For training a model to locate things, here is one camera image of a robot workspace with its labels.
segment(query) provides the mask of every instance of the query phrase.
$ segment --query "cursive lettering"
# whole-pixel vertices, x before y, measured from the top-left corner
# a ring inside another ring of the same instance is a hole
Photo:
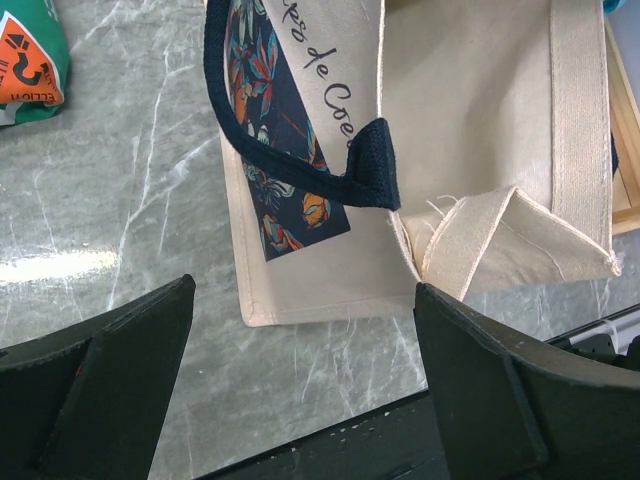
[[[284,15],[282,16],[283,25],[289,21],[291,22],[291,36],[298,43],[304,43],[308,41],[305,31],[307,25],[301,19],[300,12],[298,11],[298,3],[288,3],[287,0],[282,0],[282,5],[286,7]],[[329,81],[331,75],[331,69],[328,65],[329,57],[338,53],[336,47],[331,48],[325,52],[318,51],[315,47],[307,48],[307,55],[309,55],[309,61],[303,67],[304,70],[311,66],[315,66],[315,73],[324,81]],[[351,116],[348,110],[348,100],[351,98],[351,89],[344,83],[331,83],[324,91],[324,103],[329,107],[331,115],[334,120],[339,123],[339,130],[342,135],[347,137],[347,147],[351,146],[351,141],[355,128],[351,123]]]
[[[282,17],[282,23],[284,23],[287,20],[287,17],[289,17],[297,27],[291,28],[291,36],[300,43],[306,42],[307,37],[305,37],[304,31],[307,29],[307,25],[302,20],[300,20],[300,14],[298,13],[298,4],[296,2],[293,2],[291,5],[289,5],[286,0],[283,0],[282,4],[285,7],[288,7],[284,12],[284,16]]]

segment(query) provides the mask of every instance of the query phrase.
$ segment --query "bag label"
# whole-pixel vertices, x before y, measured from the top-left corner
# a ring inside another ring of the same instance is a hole
[[[0,20],[0,104],[54,106],[63,101],[55,63],[25,26],[5,11]]]
[[[239,0],[227,28],[228,82],[236,119],[271,147],[329,172],[287,58],[261,0]],[[344,206],[294,188],[243,161],[265,260],[349,232]]]
[[[336,174],[357,132],[378,116],[382,0],[263,0],[314,126]]]

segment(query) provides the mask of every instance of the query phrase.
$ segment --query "wooden frame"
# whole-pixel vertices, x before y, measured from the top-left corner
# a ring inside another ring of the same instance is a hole
[[[607,22],[611,132],[618,153],[613,180],[613,234],[640,228],[640,114],[616,40]]]

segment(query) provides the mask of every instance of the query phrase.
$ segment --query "jute bag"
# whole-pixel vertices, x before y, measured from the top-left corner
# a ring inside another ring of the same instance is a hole
[[[619,274],[602,2],[386,3],[209,0],[247,325]]]

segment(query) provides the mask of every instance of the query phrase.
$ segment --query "green packaging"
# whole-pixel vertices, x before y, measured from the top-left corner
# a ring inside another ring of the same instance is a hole
[[[0,126],[54,115],[69,62],[53,0],[0,0]]]

